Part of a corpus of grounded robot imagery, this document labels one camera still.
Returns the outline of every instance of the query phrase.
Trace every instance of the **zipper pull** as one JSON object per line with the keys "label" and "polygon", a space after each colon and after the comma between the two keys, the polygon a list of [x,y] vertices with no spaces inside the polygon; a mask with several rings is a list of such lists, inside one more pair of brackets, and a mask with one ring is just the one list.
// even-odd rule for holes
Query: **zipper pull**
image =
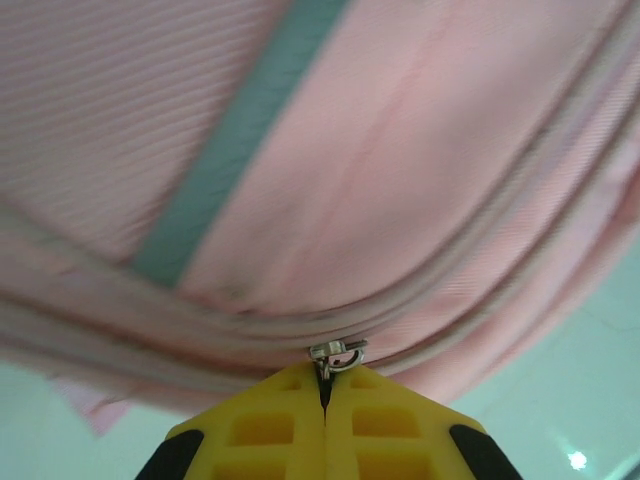
{"label": "zipper pull", "polygon": [[[360,365],[364,360],[364,347],[366,346],[366,340],[346,344],[341,340],[332,340],[314,345],[309,349],[309,357],[316,366],[320,404],[324,409],[325,416],[331,400],[331,388],[336,374]],[[331,357],[348,353],[351,353],[351,357],[347,360],[335,359],[333,362],[331,361]]]}

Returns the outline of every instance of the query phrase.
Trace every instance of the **pink bag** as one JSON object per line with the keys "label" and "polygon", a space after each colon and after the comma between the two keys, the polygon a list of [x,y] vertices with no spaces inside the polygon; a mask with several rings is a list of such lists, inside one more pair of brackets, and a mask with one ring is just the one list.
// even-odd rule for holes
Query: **pink bag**
{"label": "pink bag", "polygon": [[640,1],[3,7],[0,351],[195,412],[369,339],[452,400],[640,213]]}

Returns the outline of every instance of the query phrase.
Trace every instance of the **floor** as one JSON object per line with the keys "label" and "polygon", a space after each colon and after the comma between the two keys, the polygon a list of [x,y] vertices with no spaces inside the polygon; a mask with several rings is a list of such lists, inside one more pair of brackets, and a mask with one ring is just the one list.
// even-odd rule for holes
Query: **floor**
{"label": "floor", "polygon": [[[636,480],[640,243],[564,325],[452,406],[493,435],[526,480]],[[133,479],[182,418],[135,407],[96,438],[40,376],[0,365],[3,478]]]}

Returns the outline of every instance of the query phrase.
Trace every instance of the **pink fabric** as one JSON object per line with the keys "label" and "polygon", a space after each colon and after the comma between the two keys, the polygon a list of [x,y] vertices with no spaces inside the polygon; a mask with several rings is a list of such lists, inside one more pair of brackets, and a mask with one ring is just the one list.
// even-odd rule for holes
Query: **pink fabric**
{"label": "pink fabric", "polygon": [[55,388],[68,398],[71,406],[97,435],[103,435],[129,410],[129,402],[118,400],[108,392],[95,390],[65,379],[55,381]]}
{"label": "pink fabric", "polygon": [[371,366],[449,401],[631,242],[640,2],[355,0],[177,291],[129,273],[288,4],[6,9],[4,357],[195,412],[367,336]]}

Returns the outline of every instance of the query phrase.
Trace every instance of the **yellow plastic piece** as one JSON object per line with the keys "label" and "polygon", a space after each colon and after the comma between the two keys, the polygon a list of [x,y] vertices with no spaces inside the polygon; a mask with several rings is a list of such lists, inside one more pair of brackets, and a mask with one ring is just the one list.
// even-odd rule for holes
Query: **yellow plastic piece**
{"label": "yellow plastic piece", "polygon": [[336,377],[327,409],[325,478],[475,480],[449,435],[455,424],[486,433],[371,369],[348,370]]}
{"label": "yellow plastic piece", "polygon": [[359,366],[326,412],[310,363],[178,425],[204,432],[185,480],[475,480],[449,428],[475,420]]}
{"label": "yellow plastic piece", "polygon": [[324,480],[324,410],[313,365],[287,368],[174,427],[204,433],[185,480]]}

